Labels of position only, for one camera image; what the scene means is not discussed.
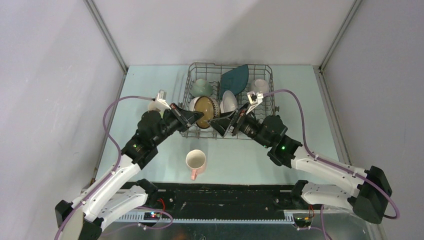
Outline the brown rimmed tan bowl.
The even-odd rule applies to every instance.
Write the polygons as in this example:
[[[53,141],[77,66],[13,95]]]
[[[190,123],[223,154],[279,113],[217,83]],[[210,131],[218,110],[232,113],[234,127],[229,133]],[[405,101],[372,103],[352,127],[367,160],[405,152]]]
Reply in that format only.
[[[196,122],[196,125],[200,129],[209,128],[209,121],[216,119],[221,115],[221,108],[217,100],[208,96],[201,96],[196,101],[194,111],[203,113],[203,117]]]

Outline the yellow green mug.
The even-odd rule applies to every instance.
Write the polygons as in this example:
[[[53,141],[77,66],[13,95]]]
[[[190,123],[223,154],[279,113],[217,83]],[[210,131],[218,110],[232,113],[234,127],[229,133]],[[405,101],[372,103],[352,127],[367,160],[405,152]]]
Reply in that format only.
[[[159,112],[160,115],[163,116],[165,109],[161,104],[158,104],[155,101],[151,101],[147,106],[147,110]]]

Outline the teal square plate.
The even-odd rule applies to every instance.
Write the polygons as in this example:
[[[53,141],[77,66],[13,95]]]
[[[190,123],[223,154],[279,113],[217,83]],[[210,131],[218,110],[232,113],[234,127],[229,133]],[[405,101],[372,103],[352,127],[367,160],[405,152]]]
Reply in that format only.
[[[238,95],[245,90],[249,81],[249,67],[247,64],[238,66],[221,76],[219,83],[219,99],[226,91]]]

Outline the right controller board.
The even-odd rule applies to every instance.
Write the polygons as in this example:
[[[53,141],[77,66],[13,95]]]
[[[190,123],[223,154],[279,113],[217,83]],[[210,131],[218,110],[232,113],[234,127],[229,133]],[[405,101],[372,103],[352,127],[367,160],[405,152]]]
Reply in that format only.
[[[312,225],[313,218],[312,217],[294,217],[294,226],[296,228],[304,229],[309,228]]]

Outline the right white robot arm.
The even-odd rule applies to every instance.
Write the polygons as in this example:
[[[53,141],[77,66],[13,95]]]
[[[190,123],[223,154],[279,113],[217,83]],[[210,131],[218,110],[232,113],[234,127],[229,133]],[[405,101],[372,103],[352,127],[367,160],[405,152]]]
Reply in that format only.
[[[269,151],[267,156],[277,166],[310,173],[329,182],[320,185],[299,180],[291,191],[291,204],[297,209],[310,205],[344,208],[372,224],[381,224],[393,191],[384,171],[376,166],[366,170],[319,156],[301,142],[286,135],[280,116],[269,115],[262,122],[241,109],[223,113],[209,120],[222,137],[231,132],[243,133]]]

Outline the pink mug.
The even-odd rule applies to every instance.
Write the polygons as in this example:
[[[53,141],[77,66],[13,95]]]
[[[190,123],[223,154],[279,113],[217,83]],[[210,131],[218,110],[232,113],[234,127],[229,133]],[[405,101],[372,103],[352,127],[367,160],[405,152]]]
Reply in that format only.
[[[199,149],[191,150],[186,155],[185,163],[190,170],[190,179],[192,181],[195,181],[198,175],[203,174],[207,168],[206,155]]]

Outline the white ceramic bowl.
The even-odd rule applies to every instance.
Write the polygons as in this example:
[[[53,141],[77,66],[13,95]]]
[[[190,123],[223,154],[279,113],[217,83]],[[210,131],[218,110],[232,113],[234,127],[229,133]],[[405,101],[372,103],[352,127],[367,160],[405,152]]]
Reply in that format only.
[[[199,98],[200,97],[195,97],[195,98],[193,98],[190,102],[189,102],[189,105],[188,105],[188,110],[189,111],[194,111],[195,110],[195,105],[196,105],[196,102],[199,100]]]

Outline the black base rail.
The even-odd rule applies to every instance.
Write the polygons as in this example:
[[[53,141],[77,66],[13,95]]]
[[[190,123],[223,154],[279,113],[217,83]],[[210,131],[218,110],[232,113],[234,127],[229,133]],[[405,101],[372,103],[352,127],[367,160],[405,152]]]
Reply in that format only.
[[[284,220],[285,211],[319,212],[291,193],[294,185],[232,185],[156,182],[148,208],[165,210],[174,220]]]

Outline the controller board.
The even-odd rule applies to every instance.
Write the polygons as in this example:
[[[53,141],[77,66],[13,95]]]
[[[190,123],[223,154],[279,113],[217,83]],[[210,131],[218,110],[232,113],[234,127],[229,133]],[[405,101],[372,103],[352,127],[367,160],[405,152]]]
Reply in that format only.
[[[144,221],[159,221],[162,217],[160,212],[149,211],[145,212],[143,215]]]
[[[312,217],[294,217],[294,226],[296,228],[304,229],[309,228],[312,225],[313,218]]]

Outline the pink white bowl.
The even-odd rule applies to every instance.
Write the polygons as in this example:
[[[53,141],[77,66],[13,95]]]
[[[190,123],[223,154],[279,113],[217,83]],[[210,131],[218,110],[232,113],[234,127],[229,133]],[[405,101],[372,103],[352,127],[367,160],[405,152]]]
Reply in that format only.
[[[251,82],[249,86],[249,91],[266,94],[270,91],[269,83],[261,78],[255,79]]]

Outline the pale green ceramic bowl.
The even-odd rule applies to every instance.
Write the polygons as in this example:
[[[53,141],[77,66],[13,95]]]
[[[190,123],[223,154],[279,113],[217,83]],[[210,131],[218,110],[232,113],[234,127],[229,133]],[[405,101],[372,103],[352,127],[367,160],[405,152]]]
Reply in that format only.
[[[200,78],[193,83],[189,92],[194,98],[208,97],[212,95],[213,88],[209,82],[207,82],[205,79]]]

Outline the left controller board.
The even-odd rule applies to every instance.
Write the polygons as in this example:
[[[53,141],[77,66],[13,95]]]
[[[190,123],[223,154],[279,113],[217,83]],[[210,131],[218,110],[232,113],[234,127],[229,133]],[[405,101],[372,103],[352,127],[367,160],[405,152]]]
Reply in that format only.
[[[160,212],[149,211],[145,212],[143,215],[144,221],[159,221],[162,217]]]

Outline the white scalloped plate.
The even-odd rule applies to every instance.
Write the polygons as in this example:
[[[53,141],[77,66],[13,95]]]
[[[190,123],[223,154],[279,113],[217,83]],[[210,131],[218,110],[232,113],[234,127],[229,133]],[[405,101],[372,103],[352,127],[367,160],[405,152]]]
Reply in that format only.
[[[223,93],[222,100],[220,102],[220,111],[221,113],[228,113],[236,110],[238,108],[238,103],[235,95],[227,90]]]

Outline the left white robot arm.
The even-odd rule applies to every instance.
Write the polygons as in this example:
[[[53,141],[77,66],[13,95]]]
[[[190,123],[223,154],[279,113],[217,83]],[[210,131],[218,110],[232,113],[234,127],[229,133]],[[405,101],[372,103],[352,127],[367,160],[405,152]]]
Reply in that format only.
[[[135,134],[118,150],[118,159],[109,170],[74,200],[61,200],[55,206],[58,231],[56,240],[97,240],[104,230],[127,212],[158,202],[157,187],[139,180],[130,192],[114,195],[158,154],[158,146],[175,132],[185,132],[203,117],[199,111],[184,110],[174,103],[163,112],[146,111]]]

